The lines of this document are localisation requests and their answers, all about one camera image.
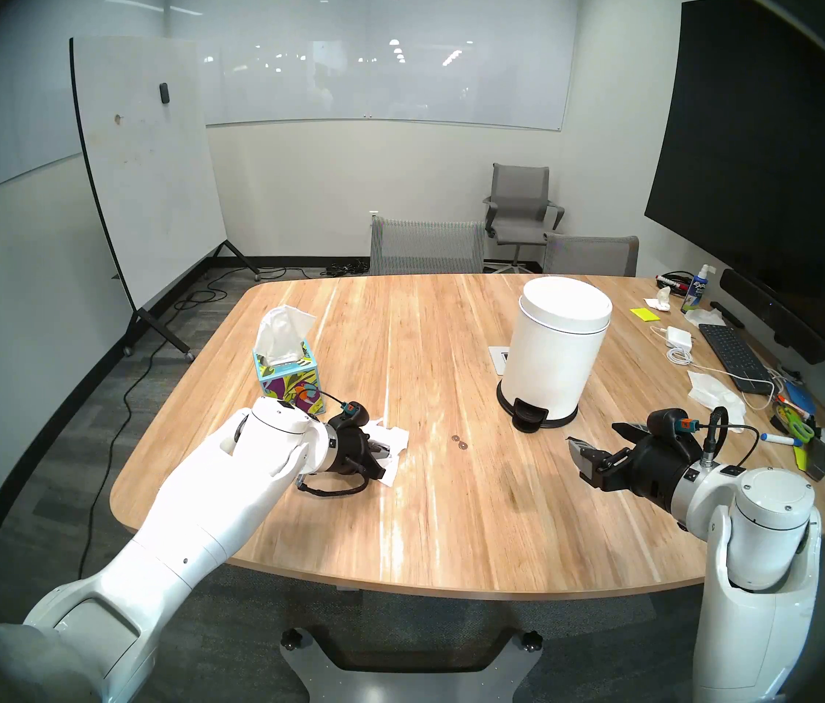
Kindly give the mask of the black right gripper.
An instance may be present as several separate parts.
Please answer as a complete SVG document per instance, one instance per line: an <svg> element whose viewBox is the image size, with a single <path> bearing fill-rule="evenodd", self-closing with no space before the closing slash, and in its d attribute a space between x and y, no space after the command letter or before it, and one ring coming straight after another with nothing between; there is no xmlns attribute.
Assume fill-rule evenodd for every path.
<svg viewBox="0 0 825 703"><path fill-rule="evenodd" d="M670 442L650 437L643 424L612 424L611 428L622 439L637 444L612 455L585 440L567 439L580 477L601 491L630 490L654 504L672 504L683 475L702 455L695 438L676 437Z"/></svg>

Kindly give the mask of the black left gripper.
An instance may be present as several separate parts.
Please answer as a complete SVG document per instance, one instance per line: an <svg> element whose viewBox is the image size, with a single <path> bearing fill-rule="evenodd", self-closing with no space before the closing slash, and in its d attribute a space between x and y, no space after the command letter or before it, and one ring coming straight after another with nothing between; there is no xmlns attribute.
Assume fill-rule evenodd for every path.
<svg viewBox="0 0 825 703"><path fill-rule="evenodd" d="M375 457L389 457L389 445L375 445L371 449L370 437L364 431L369 420L329 420L330 441L335 444L335 455L326 472L341 475L361 474L365 478L382 479L385 469Z"/></svg>

